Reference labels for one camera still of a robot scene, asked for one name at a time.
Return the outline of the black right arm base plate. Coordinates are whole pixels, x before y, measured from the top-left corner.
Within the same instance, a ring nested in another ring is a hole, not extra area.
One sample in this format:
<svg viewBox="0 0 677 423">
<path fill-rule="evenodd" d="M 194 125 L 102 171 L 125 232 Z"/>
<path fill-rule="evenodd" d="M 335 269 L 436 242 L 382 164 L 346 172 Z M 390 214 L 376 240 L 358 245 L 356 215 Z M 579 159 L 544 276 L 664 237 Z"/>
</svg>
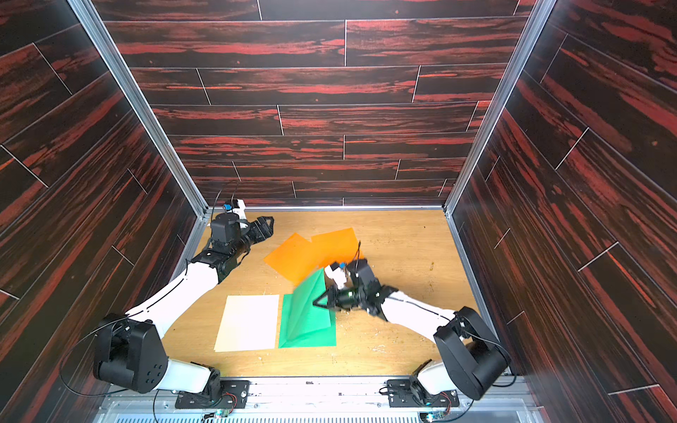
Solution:
<svg viewBox="0 0 677 423">
<path fill-rule="evenodd" d="M 386 396 L 391 408 L 453 408 L 459 406 L 456 391 L 430 394 L 419 382 L 414 382 L 410 378 L 389 379 L 378 392 Z"/>
</svg>

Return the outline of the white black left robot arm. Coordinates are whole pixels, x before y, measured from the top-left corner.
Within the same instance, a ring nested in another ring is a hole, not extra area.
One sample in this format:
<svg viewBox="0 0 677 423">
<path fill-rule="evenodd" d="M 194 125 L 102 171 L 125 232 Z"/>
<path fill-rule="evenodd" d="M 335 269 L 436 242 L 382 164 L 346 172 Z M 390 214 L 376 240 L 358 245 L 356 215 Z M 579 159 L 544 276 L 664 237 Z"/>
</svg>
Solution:
<svg viewBox="0 0 677 423">
<path fill-rule="evenodd" d="M 183 272 L 123 315 L 102 320 L 94 377 L 137 393 L 177 391 L 217 402 L 222 396 L 220 371 L 169 358 L 162 340 L 185 311 L 242 263 L 253 245 L 273 236 L 273 228 L 272 217 L 248 221 L 240 211 L 218 215 L 208 243 Z"/>
</svg>

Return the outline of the orange paper sheet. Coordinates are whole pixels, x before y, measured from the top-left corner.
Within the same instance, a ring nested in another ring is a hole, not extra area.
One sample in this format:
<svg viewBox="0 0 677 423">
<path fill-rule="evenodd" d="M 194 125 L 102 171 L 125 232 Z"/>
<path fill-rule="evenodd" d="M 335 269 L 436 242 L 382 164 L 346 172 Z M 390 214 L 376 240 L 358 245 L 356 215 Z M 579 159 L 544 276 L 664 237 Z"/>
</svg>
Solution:
<svg viewBox="0 0 677 423">
<path fill-rule="evenodd" d="M 298 287 L 317 269 L 318 255 L 311 241 L 293 234 L 273 250 L 264 262 Z"/>
<path fill-rule="evenodd" d="M 333 263 L 349 264 L 364 257 L 362 252 L 358 252 L 359 241 L 352 228 L 314 235 L 311 242 L 321 268 Z"/>
</svg>

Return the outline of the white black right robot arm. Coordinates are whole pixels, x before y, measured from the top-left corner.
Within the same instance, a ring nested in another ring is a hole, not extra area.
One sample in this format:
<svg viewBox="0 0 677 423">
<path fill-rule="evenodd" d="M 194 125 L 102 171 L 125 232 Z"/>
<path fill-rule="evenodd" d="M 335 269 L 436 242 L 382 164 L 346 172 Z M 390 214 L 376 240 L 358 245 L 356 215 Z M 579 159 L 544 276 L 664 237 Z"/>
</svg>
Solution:
<svg viewBox="0 0 677 423">
<path fill-rule="evenodd" d="M 380 283 L 366 271 L 351 274 L 350 287 L 333 284 L 313 301 L 334 311 L 362 309 L 372 317 L 413 331 L 435 344 L 440 361 L 414 372 L 414 383 L 430 395 L 458 390 L 480 400 L 509 368 L 511 356 L 472 308 L 437 308 Z"/>
</svg>

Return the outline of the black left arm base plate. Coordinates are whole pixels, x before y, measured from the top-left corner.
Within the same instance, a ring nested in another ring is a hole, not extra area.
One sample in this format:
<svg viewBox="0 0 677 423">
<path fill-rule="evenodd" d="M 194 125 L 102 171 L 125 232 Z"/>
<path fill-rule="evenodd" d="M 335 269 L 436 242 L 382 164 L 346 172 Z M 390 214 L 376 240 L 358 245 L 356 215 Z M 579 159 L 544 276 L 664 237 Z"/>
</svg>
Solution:
<svg viewBox="0 0 677 423">
<path fill-rule="evenodd" d="M 240 410 L 247 406 L 250 396 L 249 380 L 221 379 L 220 387 L 211 384 L 201 393 L 180 391 L 175 407 L 178 410 L 220 409 Z"/>
</svg>

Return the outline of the green paper sheet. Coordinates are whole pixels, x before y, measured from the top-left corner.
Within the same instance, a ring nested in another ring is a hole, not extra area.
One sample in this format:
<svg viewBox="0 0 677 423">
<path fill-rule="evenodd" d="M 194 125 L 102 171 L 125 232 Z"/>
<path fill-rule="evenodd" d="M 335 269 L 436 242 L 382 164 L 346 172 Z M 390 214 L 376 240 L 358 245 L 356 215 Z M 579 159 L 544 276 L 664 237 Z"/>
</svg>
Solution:
<svg viewBox="0 0 677 423">
<path fill-rule="evenodd" d="M 313 305 L 325 291 L 324 270 L 312 273 L 284 296 L 279 348 L 334 347 L 337 345 L 333 312 Z"/>
<path fill-rule="evenodd" d="M 294 321 L 292 294 L 286 294 L 282 305 L 278 348 L 334 347 L 337 345 L 336 317 L 327 309 L 306 303 L 309 311 L 303 311 Z"/>
</svg>

